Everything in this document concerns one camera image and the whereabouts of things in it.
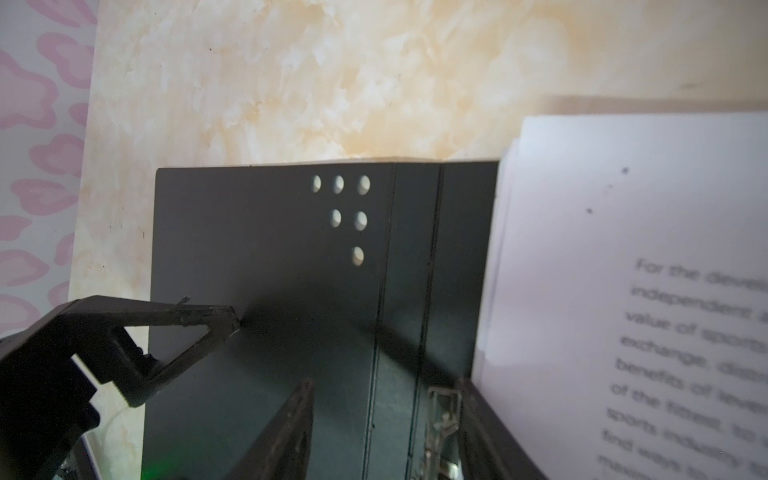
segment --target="pink and white fabric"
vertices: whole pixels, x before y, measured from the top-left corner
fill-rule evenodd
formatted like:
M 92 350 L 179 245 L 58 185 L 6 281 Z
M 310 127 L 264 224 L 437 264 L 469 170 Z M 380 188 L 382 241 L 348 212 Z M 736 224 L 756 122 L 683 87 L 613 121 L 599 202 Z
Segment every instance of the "pink and white fabric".
M 67 300 L 97 6 L 0 2 L 0 337 Z

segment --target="black binder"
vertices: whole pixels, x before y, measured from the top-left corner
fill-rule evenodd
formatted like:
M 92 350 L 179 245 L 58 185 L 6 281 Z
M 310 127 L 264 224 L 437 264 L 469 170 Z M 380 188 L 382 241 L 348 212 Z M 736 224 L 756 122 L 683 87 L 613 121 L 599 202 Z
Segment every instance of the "black binder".
M 158 170 L 151 299 L 243 328 L 147 402 L 142 478 L 223 478 L 307 376 L 308 478 L 414 475 L 427 387 L 471 372 L 497 166 Z M 197 334 L 152 327 L 150 353 Z

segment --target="beige marble surface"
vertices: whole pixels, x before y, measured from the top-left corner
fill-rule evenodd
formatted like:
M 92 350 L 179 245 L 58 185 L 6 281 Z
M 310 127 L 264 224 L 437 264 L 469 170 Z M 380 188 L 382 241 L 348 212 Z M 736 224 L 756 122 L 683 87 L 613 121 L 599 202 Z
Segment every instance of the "beige marble surface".
M 497 157 L 525 115 L 768 109 L 766 25 L 760 0 L 101 0 L 70 297 L 149 297 L 158 167 Z M 95 402 L 105 478 L 138 479 L 143 410 Z

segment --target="circular cutout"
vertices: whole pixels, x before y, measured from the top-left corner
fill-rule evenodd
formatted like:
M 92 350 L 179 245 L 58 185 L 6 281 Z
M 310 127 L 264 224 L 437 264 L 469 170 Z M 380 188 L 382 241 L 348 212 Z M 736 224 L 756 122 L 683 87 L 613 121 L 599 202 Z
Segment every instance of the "circular cutout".
M 336 228 L 341 225 L 341 212 L 333 210 L 331 212 L 331 227 Z
M 355 214 L 355 228 L 358 231 L 363 231 L 368 226 L 368 216 L 365 215 L 363 212 L 357 212 Z
M 355 247 L 352 249 L 352 263 L 355 264 L 355 266 L 362 265 L 362 261 L 366 258 L 365 254 L 362 252 L 362 248 Z
M 368 193 L 368 190 L 371 189 L 371 179 L 368 178 L 368 175 L 363 175 L 360 177 L 360 181 L 357 182 L 357 193 L 361 195 L 365 195 Z
M 341 175 L 336 175 L 336 178 L 333 179 L 333 193 L 340 194 L 341 190 L 344 190 L 344 179 L 341 178 Z

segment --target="pink floral pattern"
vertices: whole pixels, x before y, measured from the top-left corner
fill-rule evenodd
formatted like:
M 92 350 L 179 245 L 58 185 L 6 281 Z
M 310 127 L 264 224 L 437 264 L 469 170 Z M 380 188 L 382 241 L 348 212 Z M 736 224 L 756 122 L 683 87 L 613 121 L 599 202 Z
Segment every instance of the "pink floral pattern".
M 0 50 L 0 130 L 25 124 L 51 128 L 56 123 L 53 102 L 56 84 L 47 77 L 26 71 L 4 50 Z
M 65 235 L 56 245 L 54 263 L 56 265 L 68 265 L 72 261 L 72 249 L 74 247 L 74 233 Z
M 88 104 L 74 104 L 67 111 L 72 120 L 78 122 L 83 127 L 85 126 L 85 122 L 88 119 Z
M 0 293 L 0 332 L 29 326 L 40 318 L 40 310 L 27 300 Z
M 96 17 L 84 0 L 27 0 L 27 5 L 68 27 L 96 25 Z
M 78 202 L 78 197 L 64 185 L 48 180 L 16 180 L 11 184 L 11 192 L 18 197 L 22 209 L 32 215 L 57 214 Z
M 12 242 L 22 235 L 26 227 L 32 225 L 32 220 L 19 215 L 3 215 L 0 217 L 0 240 Z
M 67 294 L 69 293 L 69 282 L 59 283 L 48 291 L 48 303 L 51 306 L 59 306 L 67 303 Z
M 38 51 L 56 65 L 56 71 L 68 85 L 91 87 L 94 49 L 61 33 L 46 33 L 38 39 Z
M 29 149 L 29 159 L 40 170 L 54 175 L 80 177 L 83 164 L 84 142 L 70 134 L 53 137 L 48 145 L 35 145 Z
M 0 286 L 17 286 L 34 282 L 51 269 L 26 250 L 0 252 Z

